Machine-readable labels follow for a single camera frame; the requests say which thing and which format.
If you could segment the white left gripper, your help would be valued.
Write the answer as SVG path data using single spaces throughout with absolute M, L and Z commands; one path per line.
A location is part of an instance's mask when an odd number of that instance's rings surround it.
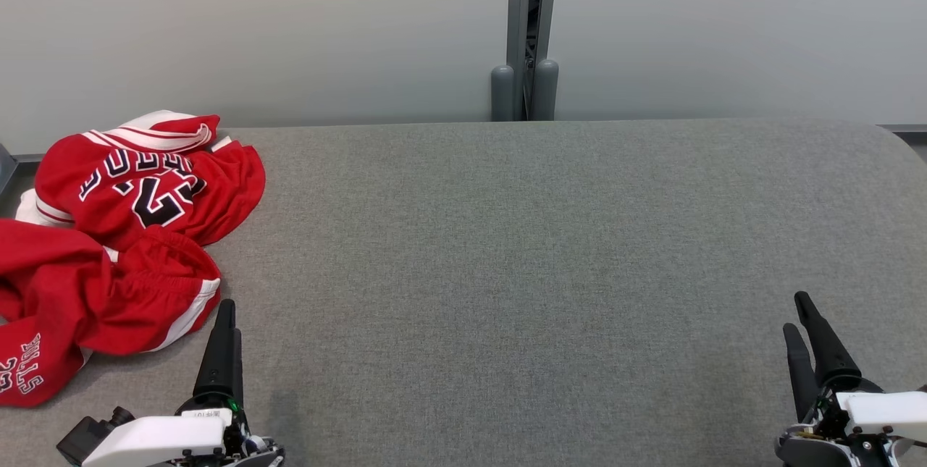
M 242 336 L 235 301 L 219 302 L 191 397 L 175 416 L 145 416 L 113 428 L 83 466 L 282 466 L 285 448 L 252 434 L 244 408 Z

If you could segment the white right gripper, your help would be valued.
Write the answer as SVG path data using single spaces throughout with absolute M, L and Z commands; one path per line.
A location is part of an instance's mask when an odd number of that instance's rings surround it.
M 782 464 L 898 466 L 908 450 L 924 448 L 925 392 L 880 393 L 877 384 L 863 377 L 810 295 L 799 291 L 794 302 L 815 371 L 801 332 L 785 323 L 786 361 L 799 423 L 787 427 L 776 440 L 776 456 Z M 831 391 L 818 397 L 818 385 Z

